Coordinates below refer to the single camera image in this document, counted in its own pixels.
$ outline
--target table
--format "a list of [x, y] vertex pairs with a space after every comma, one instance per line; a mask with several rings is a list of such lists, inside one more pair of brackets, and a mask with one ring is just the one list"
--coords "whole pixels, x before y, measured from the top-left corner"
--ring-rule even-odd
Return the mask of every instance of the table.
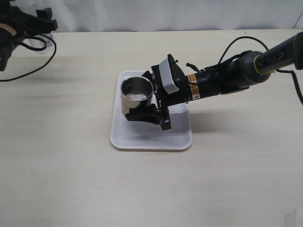
[[[298, 32], [56, 34], [47, 68], [0, 84], [0, 226], [280, 227], [295, 208], [303, 225], [303, 110], [290, 75], [191, 102], [187, 151], [123, 152], [109, 141], [121, 72], [171, 53], [189, 74], [187, 62], [216, 64], [238, 36], [273, 47]], [[263, 51], [243, 40], [228, 56], [250, 49]], [[46, 59], [19, 47], [2, 77]]]

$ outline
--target white backdrop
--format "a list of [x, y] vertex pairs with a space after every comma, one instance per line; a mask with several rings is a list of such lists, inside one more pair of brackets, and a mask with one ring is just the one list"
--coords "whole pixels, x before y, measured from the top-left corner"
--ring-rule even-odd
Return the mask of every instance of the white backdrop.
[[303, 0], [21, 0], [52, 7], [59, 31], [171, 31], [295, 28]]

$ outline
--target warning label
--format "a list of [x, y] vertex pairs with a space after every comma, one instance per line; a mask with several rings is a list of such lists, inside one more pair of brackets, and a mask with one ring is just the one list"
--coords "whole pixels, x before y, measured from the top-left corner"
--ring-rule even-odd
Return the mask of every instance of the warning label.
[[[191, 83], [196, 83], [197, 82], [195, 74], [189, 75], [188, 80]], [[192, 94], [193, 100], [200, 99], [200, 92], [199, 92], [198, 85], [191, 84], [190, 89], [191, 89], [191, 94]]]
[[13, 29], [11, 26], [8, 26], [6, 24], [0, 24], [0, 28], [7, 30], [9, 33], [11, 33], [12, 36], [15, 36], [17, 34], [15, 29]]

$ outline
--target stainless steel cup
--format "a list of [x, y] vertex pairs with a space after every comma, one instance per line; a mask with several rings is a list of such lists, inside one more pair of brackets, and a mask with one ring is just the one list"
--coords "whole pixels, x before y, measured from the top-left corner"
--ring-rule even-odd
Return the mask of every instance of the stainless steel cup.
[[145, 77], [129, 77], [121, 84], [121, 110], [126, 116], [131, 108], [152, 104], [153, 85]]

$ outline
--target white tray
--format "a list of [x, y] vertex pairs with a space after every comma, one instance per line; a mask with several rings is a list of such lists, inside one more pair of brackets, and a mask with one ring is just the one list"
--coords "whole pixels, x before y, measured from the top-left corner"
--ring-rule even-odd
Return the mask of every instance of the white tray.
[[127, 77], [141, 76], [141, 71], [123, 72], [118, 79], [110, 141], [121, 150], [185, 150], [193, 141], [188, 104], [169, 107], [171, 130], [162, 131], [159, 125], [129, 122], [121, 113], [120, 85]]

